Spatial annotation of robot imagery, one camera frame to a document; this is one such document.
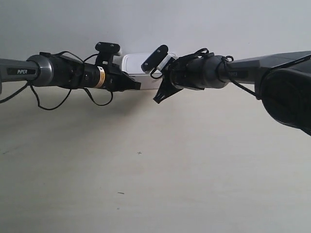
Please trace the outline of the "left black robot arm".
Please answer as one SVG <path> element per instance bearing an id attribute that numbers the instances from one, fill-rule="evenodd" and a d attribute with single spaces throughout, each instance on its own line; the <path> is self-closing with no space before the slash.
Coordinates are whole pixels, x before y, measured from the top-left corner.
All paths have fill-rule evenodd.
<path id="1" fill-rule="evenodd" d="M 89 64 L 69 51 L 52 54 L 40 52 L 26 61 L 1 59 L 0 82 L 26 84 L 12 95 L 1 100 L 4 103 L 25 88 L 57 86 L 69 91 L 82 89 L 88 95 L 89 89 L 103 89 L 111 94 L 126 90 L 140 90 L 141 83 L 135 81 L 120 66 L 113 63 L 113 53 L 98 52 L 93 55 L 95 64 Z"/>

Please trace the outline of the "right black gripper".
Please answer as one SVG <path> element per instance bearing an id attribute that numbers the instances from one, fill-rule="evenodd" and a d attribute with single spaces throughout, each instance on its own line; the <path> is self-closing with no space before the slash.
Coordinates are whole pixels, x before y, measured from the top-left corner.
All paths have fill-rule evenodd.
<path id="1" fill-rule="evenodd" d="M 179 91 L 183 90 L 182 87 L 176 87 L 170 75 L 166 75 L 163 77 L 162 82 L 158 88 L 156 95 L 154 96 L 153 100 L 160 104 L 163 100 L 171 97 L 172 95 L 178 93 Z"/>

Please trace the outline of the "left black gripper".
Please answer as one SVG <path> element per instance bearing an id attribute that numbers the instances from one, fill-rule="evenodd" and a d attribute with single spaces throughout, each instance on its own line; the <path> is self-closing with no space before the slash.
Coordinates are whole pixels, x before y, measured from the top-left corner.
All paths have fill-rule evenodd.
<path id="1" fill-rule="evenodd" d="M 105 70 L 105 81 L 103 89 L 111 92 L 122 92 L 126 90 L 140 90 L 141 83 L 135 81 L 126 72 L 119 69 Z"/>

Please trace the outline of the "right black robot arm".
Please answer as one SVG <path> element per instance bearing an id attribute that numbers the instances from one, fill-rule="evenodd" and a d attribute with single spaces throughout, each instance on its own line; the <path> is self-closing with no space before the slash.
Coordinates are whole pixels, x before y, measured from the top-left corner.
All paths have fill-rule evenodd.
<path id="1" fill-rule="evenodd" d="M 311 53 L 298 51 L 235 60 L 204 48 L 169 61 L 156 103 L 183 89 L 221 89 L 229 83 L 261 101 L 278 123 L 311 133 Z"/>

